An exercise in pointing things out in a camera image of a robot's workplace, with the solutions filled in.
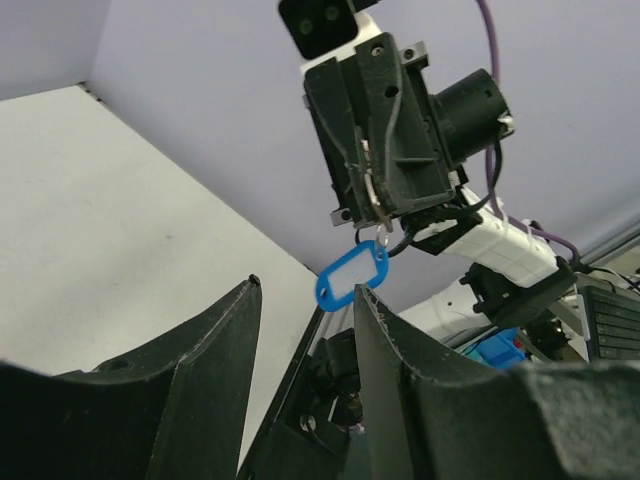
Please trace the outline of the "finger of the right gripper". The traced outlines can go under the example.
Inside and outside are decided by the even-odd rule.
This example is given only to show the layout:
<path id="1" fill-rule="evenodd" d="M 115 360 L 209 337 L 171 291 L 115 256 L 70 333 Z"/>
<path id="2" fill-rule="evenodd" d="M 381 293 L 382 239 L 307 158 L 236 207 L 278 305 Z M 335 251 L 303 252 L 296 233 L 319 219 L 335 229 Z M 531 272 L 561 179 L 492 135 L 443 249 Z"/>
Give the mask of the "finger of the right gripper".
<path id="1" fill-rule="evenodd" d="M 313 66 L 303 85 L 338 209 L 347 210 L 354 223 L 373 223 L 375 213 L 364 185 L 362 131 L 356 125 L 341 62 L 330 58 Z"/>
<path id="2" fill-rule="evenodd" d="M 356 61 L 373 184 L 385 211 L 401 216 L 450 201 L 450 155 L 422 76 L 426 56 L 406 59 L 384 32 L 356 48 Z"/>

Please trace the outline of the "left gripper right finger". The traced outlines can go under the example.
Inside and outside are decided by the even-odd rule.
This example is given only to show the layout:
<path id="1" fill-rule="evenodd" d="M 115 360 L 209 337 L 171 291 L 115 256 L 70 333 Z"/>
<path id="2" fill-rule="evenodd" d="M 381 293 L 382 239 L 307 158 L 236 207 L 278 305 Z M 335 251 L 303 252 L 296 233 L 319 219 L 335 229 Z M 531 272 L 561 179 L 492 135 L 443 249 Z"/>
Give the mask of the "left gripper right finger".
<path id="1" fill-rule="evenodd" d="M 356 289 L 375 479 L 569 479 L 524 376 L 461 356 Z"/>

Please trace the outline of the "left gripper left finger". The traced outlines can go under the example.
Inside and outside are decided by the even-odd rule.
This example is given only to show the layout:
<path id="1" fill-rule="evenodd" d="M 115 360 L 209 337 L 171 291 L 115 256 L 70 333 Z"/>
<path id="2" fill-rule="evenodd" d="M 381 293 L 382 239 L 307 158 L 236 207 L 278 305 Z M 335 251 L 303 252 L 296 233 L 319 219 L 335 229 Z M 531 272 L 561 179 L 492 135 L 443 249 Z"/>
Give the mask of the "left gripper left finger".
<path id="1" fill-rule="evenodd" d="M 232 479 L 260 329 L 251 276 L 205 311 L 100 364 L 1 366 L 5 479 Z"/>

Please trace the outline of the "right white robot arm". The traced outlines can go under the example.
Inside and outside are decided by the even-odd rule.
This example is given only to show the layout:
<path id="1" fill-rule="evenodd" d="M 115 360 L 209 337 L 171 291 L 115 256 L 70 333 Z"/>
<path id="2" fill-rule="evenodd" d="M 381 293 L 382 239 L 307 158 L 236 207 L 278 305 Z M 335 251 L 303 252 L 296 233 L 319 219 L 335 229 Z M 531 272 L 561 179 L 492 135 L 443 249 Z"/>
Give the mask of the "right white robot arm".
<path id="1" fill-rule="evenodd" d="M 427 64 L 422 44 L 401 50 L 387 33 L 304 53 L 304 98 L 339 203 L 333 222 L 376 231 L 318 275 L 317 304 L 353 304 L 358 285 L 379 286 L 391 259 L 413 247 L 471 261 L 426 302 L 418 328 L 443 340 L 520 326 L 574 284 L 574 264 L 553 251 L 551 234 L 512 223 L 493 191 L 498 171 L 484 196 L 468 188 L 465 161 L 499 151 L 513 132 L 496 80 L 479 69 L 431 94 Z"/>

